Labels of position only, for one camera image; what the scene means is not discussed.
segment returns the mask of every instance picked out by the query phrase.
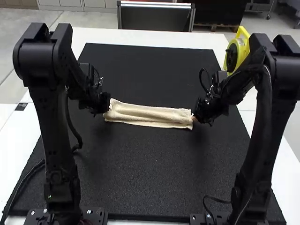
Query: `towel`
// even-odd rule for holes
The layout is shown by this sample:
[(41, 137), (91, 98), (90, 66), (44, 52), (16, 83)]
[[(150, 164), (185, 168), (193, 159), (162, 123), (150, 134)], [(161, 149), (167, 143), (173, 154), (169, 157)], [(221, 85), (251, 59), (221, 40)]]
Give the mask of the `towel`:
[(157, 128), (193, 129), (192, 110), (190, 109), (134, 105), (113, 98), (110, 103), (109, 111), (103, 114), (107, 122)]

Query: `yellow reel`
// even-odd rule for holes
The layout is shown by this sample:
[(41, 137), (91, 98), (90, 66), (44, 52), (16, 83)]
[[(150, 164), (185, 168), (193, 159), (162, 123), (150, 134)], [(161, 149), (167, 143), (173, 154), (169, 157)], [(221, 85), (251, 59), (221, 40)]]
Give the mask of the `yellow reel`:
[(250, 34), (246, 29), (240, 26), (235, 39), (229, 42), (224, 61), (224, 70), (227, 70), (228, 76), (230, 76), (248, 56), (250, 52), (249, 37)]

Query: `gray floor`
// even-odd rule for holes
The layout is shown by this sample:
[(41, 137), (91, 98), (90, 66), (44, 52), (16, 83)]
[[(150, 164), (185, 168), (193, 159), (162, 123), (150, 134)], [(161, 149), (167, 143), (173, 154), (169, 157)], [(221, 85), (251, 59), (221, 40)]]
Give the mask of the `gray floor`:
[[(270, 39), (277, 34), (289, 34), (300, 45), (300, 31), (294, 30), (294, 21), (285, 15), (273, 13), (270, 20), (265, 20), (264, 14), (246, 14), (242, 20), (249, 33), (266, 33)], [(61, 12), (24, 9), (0, 8), (0, 104), (18, 103), (26, 88), (13, 70), (12, 50), (19, 37), (31, 22), (45, 22), (51, 30), (58, 23), (71, 23), (75, 27), (110, 28), (116, 29), (116, 14)], [(194, 32), (209, 32), (207, 28), (195, 28)], [(217, 33), (224, 33), (228, 40), (235, 34), (228, 29), (218, 29)], [(285, 137), (300, 159), (300, 139), (297, 134), (300, 127), (300, 105), (298, 104), (285, 130)]]

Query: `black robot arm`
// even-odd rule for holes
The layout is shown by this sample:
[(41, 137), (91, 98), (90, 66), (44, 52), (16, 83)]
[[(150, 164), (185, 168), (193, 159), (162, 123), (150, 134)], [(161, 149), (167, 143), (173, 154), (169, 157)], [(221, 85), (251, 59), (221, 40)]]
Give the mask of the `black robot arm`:
[(234, 74), (218, 81), (212, 76), (206, 97), (199, 98), (194, 116), (212, 125), (228, 114), (230, 105), (241, 102), (253, 87), (257, 89), (255, 123), (241, 170), (232, 188), (232, 213), (224, 224), (267, 224), (272, 171), (287, 121), (300, 100), (300, 48), (288, 35), (273, 43), (265, 34), (249, 38), (250, 54)]
[(13, 63), (29, 88), (45, 150), (44, 197), (48, 213), (60, 225), (76, 225), (81, 218), (80, 181), (70, 147), (65, 114), (66, 95), (94, 115), (107, 112), (110, 94), (102, 92), (103, 78), (92, 65), (77, 63), (71, 49), (72, 27), (59, 24), (49, 32), (32, 23), (16, 44)]

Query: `black rubber mat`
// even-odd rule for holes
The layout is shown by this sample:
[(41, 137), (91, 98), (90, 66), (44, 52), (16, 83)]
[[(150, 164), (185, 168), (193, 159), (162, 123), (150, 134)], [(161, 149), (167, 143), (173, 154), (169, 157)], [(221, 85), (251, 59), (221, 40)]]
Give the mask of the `black rubber mat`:
[[(80, 62), (94, 65), (104, 77), (104, 90), (123, 102), (193, 108), (200, 88), (198, 72), (219, 70), (211, 50), (87, 44)], [(236, 107), (213, 127), (194, 124), (192, 131), (106, 123), (101, 115), (69, 108), (83, 148), (75, 156), (85, 206), (104, 207), (109, 218), (146, 217), (174, 220), (203, 212), (205, 194), (230, 199), (236, 172), (247, 152), (249, 136)], [(43, 157), (38, 141), (22, 176)], [(13, 207), (25, 215), (43, 208), (44, 173), (38, 173)], [(211, 210), (230, 205), (210, 202)], [(270, 224), (285, 224), (272, 196)]]

